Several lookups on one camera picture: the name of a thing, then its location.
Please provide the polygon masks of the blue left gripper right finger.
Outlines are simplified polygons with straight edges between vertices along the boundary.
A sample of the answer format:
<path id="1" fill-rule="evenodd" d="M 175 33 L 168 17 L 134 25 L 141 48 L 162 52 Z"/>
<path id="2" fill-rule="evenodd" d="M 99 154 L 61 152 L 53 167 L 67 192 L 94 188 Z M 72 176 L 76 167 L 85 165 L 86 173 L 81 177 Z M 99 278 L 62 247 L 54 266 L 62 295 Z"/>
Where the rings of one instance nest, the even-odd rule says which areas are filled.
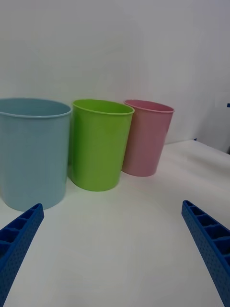
<path id="1" fill-rule="evenodd" d="M 184 200 L 182 217 L 203 258 L 224 306 L 230 305 L 230 231 Z"/>

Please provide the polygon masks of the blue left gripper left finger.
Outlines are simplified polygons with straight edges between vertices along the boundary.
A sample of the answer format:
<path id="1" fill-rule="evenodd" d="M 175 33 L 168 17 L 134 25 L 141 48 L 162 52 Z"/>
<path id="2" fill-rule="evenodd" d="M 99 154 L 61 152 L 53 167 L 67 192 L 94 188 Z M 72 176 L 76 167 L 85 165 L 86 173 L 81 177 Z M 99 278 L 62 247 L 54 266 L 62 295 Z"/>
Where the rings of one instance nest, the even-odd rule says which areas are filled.
<path id="1" fill-rule="evenodd" d="M 0 230 L 1 307 L 43 219 L 43 206 L 38 203 Z"/>

